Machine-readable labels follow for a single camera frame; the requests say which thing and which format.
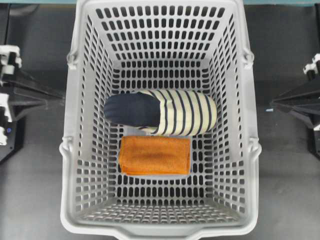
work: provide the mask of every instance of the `navy stripe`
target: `navy stripe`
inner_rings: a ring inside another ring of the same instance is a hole
[[[205,101],[206,101],[206,104],[208,105],[208,110],[209,110],[209,124],[208,124],[208,128],[206,129],[206,132],[208,132],[210,129],[210,126],[211,126],[211,121],[212,121],[211,107],[210,107],[209,98],[207,96],[204,96],[204,97],[205,97]]]
[[[171,134],[174,134],[174,132],[176,131],[176,127],[177,127],[177,108],[175,105],[175,100],[172,97],[171,93],[169,90],[167,90],[167,93],[169,94],[171,100],[172,100],[172,105],[173,105],[173,130]]]
[[[159,99],[157,98],[157,96],[156,96],[152,91],[148,90],[148,92],[149,92],[155,99],[159,100]],[[154,132],[151,132],[151,134],[156,134],[156,133],[158,132],[158,130],[159,130],[159,126],[155,129]]]
[[[200,130],[202,129],[202,122],[203,122],[203,115],[202,115],[202,107],[201,107],[201,104],[200,104],[200,99],[199,99],[199,96],[198,94],[194,91],[194,94],[195,94],[195,97],[196,97],[196,100],[198,102],[198,105],[199,105],[199,110],[200,110],[200,125],[199,125],[199,130],[198,132],[195,134],[195,135],[198,135],[200,133]]]
[[[194,112],[194,106],[192,105],[192,101],[191,101],[191,98],[190,98],[188,92],[185,91],[185,94],[186,94],[186,96],[187,96],[187,98],[188,98],[188,100],[189,100],[190,107],[191,107],[191,115],[192,115],[192,118],[191,118],[191,128],[190,128],[190,131],[187,133],[187,135],[189,135],[189,134],[192,132],[192,130],[194,129],[194,124],[195,124],[195,112]]]
[[[176,94],[178,95],[179,99],[180,99],[180,102],[181,102],[181,106],[182,106],[182,112],[183,112],[183,117],[182,117],[182,130],[181,132],[178,134],[178,135],[181,135],[184,130],[185,130],[185,127],[186,127],[186,109],[185,109],[185,104],[184,104],[184,101],[182,100],[182,97],[180,95],[180,93],[176,90]]]
[[[164,98],[164,118],[165,118],[165,127],[164,127],[164,131],[162,133],[162,135],[164,135],[167,131],[168,128],[168,107],[167,107],[167,100],[165,98],[165,95],[158,90],[158,92],[162,95],[162,97]]]

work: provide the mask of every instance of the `slipper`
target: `slipper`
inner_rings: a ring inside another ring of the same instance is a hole
[[[113,123],[124,124],[150,133],[162,136],[194,136],[203,134],[212,129],[217,120],[217,107],[214,100],[203,93],[184,90],[142,90],[140,94],[145,95],[141,98],[140,105],[136,102],[128,102],[123,95],[134,95],[138,93],[121,94],[123,100],[117,104],[116,108],[122,111],[120,105],[126,105],[128,112],[118,113],[117,117],[110,117],[108,112],[110,107],[109,99],[104,107],[105,117]]]

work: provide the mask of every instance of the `cream stripe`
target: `cream stripe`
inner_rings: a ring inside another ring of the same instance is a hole
[[[185,128],[183,130],[183,133],[181,134],[182,136],[185,136],[190,132],[190,128],[192,124],[192,114],[191,114],[191,107],[190,107],[190,103],[186,95],[186,92],[179,90],[179,93],[181,95],[184,108],[185,108]]]
[[[165,99],[162,97],[162,95],[156,91],[156,90],[150,90],[154,93],[156,98],[160,101],[160,123],[158,127],[158,131],[155,133],[156,135],[160,135],[164,132],[166,127],[166,119],[165,119]]]
[[[191,102],[193,105],[193,112],[194,112],[194,125],[193,125],[193,130],[190,133],[190,135],[196,135],[200,126],[200,109],[199,109],[199,105],[198,105],[198,100],[196,97],[196,93],[195,92],[190,92],[189,91],[189,95],[191,98]]]
[[[149,90],[141,90],[138,93],[147,94],[147,95],[152,96],[152,94],[149,92]]]
[[[198,94],[200,104],[201,104],[201,109],[202,109],[202,126],[200,133],[206,132],[209,124],[209,110],[208,110],[208,104],[206,101],[206,97],[203,94]]]
[[[182,105],[180,103],[180,99],[177,92],[175,90],[170,90],[170,93],[173,97],[175,108],[176,108],[176,126],[173,134],[178,135],[182,130],[184,114],[183,114]]]
[[[166,107],[167,107],[167,128],[165,131],[165,135],[170,135],[172,133],[172,130],[174,129],[174,123],[175,123],[175,111],[174,106],[172,103],[172,99],[169,96],[168,92],[166,90],[160,90],[162,94],[164,95],[166,99]]]
[[[215,126],[217,121],[217,106],[215,101],[211,97],[208,97],[208,99],[211,107],[211,116],[212,116],[210,129],[212,129]]]

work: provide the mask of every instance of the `white plastic clip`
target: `white plastic clip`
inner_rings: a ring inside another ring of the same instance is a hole
[[[312,58],[312,62],[315,64],[316,62],[320,61],[320,53],[317,53],[316,55],[314,55],[314,57]]]
[[[66,62],[71,70],[75,70],[77,68],[77,53],[76,52],[69,52],[66,56]]]
[[[250,137],[249,144],[248,144],[248,152],[250,154],[250,159],[257,160],[261,151],[262,151],[262,147],[259,143],[259,138]]]
[[[318,73],[318,70],[317,70],[315,63],[309,63],[309,64],[305,65],[305,67],[303,68],[303,73],[307,74],[307,72],[309,72],[310,70],[314,71],[315,74]]]
[[[62,143],[59,146],[61,155],[67,160],[71,159],[73,140],[74,138],[72,136],[64,136],[62,138]]]
[[[320,131],[320,124],[316,125],[316,126],[313,128],[313,131]]]
[[[9,95],[6,93],[0,93],[0,107],[4,107],[4,115],[8,118],[8,122],[12,122],[12,116],[8,105]]]
[[[22,66],[22,60],[20,58],[20,48],[18,46],[14,45],[0,45],[0,55],[1,57],[1,64],[2,65],[7,65],[8,64],[8,59],[9,59],[9,54],[10,53],[15,53],[15,63],[21,68]]]
[[[8,137],[6,136],[6,129],[0,126],[0,146],[7,145]]]
[[[245,69],[252,69],[254,65],[255,55],[249,49],[244,49],[243,62]]]

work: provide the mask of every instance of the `striped slipper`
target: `striped slipper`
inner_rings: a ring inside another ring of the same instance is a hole
[[[202,93],[183,90],[143,90],[160,102],[159,126],[141,126],[153,135],[194,136],[212,129],[217,120],[214,100]]]

